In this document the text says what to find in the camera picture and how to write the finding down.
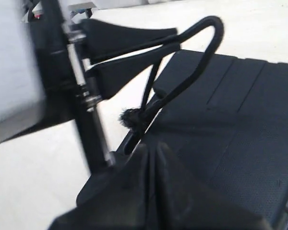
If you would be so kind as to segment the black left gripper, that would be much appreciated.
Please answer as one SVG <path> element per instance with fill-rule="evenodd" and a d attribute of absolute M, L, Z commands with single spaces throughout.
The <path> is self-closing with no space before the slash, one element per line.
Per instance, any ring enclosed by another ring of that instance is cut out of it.
<path fill-rule="evenodd" d="M 46 111 L 30 132 L 75 120 L 90 172 L 115 165 L 99 120 L 97 109 L 87 109 L 90 94 L 103 100 L 115 96 L 126 84 L 149 66 L 180 49 L 180 44 L 161 46 L 135 56 L 95 65 L 86 72 L 86 86 L 77 83 L 70 60 L 64 19 L 57 0 L 41 1 L 42 19 L 30 22 L 29 31 L 46 92 Z M 96 57 L 122 51 L 177 34 L 176 28 L 139 29 L 119 26 L 96 19 L 81 20 L 89 54 Z"/>

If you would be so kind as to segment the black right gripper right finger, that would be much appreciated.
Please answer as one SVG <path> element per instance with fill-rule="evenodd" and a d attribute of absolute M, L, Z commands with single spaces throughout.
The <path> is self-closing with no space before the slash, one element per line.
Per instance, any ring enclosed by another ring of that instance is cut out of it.
<path fill-rule="evenodd" d="M 267 230 L 260 215 L 215 193 L 187 170 L 167 144 L 156 148 L 156 207 L 163 230 Z"/>

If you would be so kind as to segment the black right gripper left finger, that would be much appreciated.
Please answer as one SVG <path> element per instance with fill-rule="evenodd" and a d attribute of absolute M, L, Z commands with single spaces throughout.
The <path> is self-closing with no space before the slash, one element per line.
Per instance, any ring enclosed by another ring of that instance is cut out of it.
<path fill-rule="evenodd" d="M 55 218 L 51 230 L 157 230 L 150 154 L 140 144 L 106 187 L 77 208 Z"/>

